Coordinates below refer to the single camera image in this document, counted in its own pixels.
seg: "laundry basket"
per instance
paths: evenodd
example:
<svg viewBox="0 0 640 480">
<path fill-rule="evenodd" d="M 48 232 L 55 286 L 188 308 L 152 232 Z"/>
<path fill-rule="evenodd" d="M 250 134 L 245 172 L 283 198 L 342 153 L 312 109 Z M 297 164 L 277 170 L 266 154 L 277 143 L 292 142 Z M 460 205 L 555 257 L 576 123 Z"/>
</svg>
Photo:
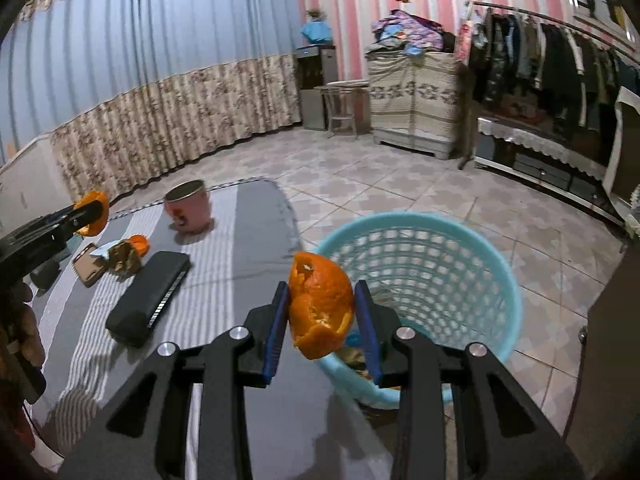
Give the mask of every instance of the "laundry basket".
<svg viewBox="0 0 640 480">
<path fill-rule="evenodd" d="M 437 344 L 463 349 L 480 341 L 502 362 L 513 351 L 522 323 L 518 283 L 502 255 L 462 224 L 383 213 L 342 226 L 316 253 L 339 264 L 351 283 L 367 280 L 374 300 L 384 298 L 403 324 Z M 335 354 L 317 362 L 338 391 L 373 408 L 398 407 L 398 390 L 377 387 Z M 451 401 L 448 386 L 442 395 Z"/>
</svg>

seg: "clothes rack rod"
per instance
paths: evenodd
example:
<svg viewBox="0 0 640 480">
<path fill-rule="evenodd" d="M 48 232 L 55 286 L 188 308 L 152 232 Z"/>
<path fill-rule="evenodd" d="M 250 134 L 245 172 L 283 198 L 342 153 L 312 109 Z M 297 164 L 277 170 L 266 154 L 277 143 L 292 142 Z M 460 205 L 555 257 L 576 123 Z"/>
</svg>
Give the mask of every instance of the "clothes rack rod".
<svg viewBox="0 0 640 480">
<path fill-rule="evenodd" d="M 491 7 L 493 9 L 512 10 L 513 12 L 519 12 L 521 14 L 528 14 L 529 16 L 536 16 L 537 18 L 541 18 L 542 20 L 545 20 L 547 22 L 554 22 L 554 23 L 557 23 L 558 25 L 562 25 L 564 27 L 572 28 L 573 30 L 576 30 L 577 32 L 580 32 L 581 34 L 586 34 L 587 36 L 591 36 L 592 38 L 598 40 L 601 43 L 609 45 L 615 51 L 619 52 L 620 54 L 623 54 L 624 56 L 627 56 L 635 64 L 639 63 L 638 60 L 635 57 L 633 57 L 631 54 L 626 53 L 620 47 L 617 47 L 614 44 L 609 43 L 609 41 L 607 41 L 607 40 L 603 40 L 600 36 L 597 36 L 596 34 L 593 34 L 592 32 L 589 32 L 588 30 L 584 30 L 583 28 L 577 27 L 573 23 L 567 23 L 567 22 L 564 22 L 563 20 L 558 20 L 557 18 L 552 18 L 551 16 L 547 16 L 546 14 L 540 14 L 539 12 L 533 12 L 532 10 L 520 9 L 519 7 L 509 7 L 509 6 L 505 6 L 505 5 L 499 5 L 499 4 L 489 4 L 487 2 L 470 2 L 468 0 L 466 1 L 466 4 L 467 5 L 471 4 L 472 6 L 478 6 L 478 7 Z"/>
</svg>

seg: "pink mug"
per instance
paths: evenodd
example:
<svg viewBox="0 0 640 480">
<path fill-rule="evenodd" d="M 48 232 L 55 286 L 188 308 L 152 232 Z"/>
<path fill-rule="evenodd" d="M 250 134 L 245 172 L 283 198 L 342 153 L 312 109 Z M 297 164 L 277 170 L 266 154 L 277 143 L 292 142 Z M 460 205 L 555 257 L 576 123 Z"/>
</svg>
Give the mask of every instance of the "pink mug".
<svg viewBox="0 0 640 480">
<path fill-rule="evenodd" d="M 174 187 L 164 196 L 164 210 L 181 233 L 199 233 L 211 224 L 211 204 L 204 182 L 191 180 Z"/>
</svg>

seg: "tile floor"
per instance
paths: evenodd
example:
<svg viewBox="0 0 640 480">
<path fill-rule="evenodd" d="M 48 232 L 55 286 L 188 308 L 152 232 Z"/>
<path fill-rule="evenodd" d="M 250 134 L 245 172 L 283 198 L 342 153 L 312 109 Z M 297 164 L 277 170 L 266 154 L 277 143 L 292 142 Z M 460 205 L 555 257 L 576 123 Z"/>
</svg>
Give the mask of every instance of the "tile floor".
<svg viewBox="0 0 640 480">
<path fill-rule="evenodd" d="M 440 212 L 484 235 L 511 264 L 525 319 L 509 370 L 562 433 L 574 396 L 587 312 L 622 257 L 604 224 L 513 180 L 456 160 L 436 160 L 372 136 L 326 138 L 302 129 L 255 137 L 189 164 L 118 201 L 144 205 L 178 183 L 276 180 L 307 249 L 359 216 Z"/>
</svg>

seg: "mug rim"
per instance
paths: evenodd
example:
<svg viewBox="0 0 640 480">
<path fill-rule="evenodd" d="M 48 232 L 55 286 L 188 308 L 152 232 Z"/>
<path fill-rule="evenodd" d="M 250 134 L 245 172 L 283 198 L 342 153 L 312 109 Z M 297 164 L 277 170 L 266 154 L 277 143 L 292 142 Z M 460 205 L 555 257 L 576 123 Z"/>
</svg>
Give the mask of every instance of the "mug rim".
<svg viewBox="0 0 640 480">
<path fill-rule="evenodd" d="M 195 184 L 196 187 L 195 189 L 193 189 L 192 191 L 188 192 L 187 194 L 184 195 L 180 195 L 178 198 L 171 198 L 170 195 L 171 193 L 174 192 L 178 192 L 177 190 L 179 190 L 181 187 L 183 186 L 189 186 L 189 185 L 193 185 Z M 184 200 L 185 198 L 188 198 L 190 196 L 195 195 L 198 192 L 201 192 L 205 189 L 204 186 L 204 181 L 201 179 L 196 179 L 196 180 L 188 180 L 187 182 L 183 182 L 182 184 L 178 184 L 178 186 L 172 188 L 171 190 L 167 191 L 167 193 L 164 196 L 164 201 L 167 203 L 171 203 L 171 202 L 180 202 L 180 200 Z"/>
</svg>

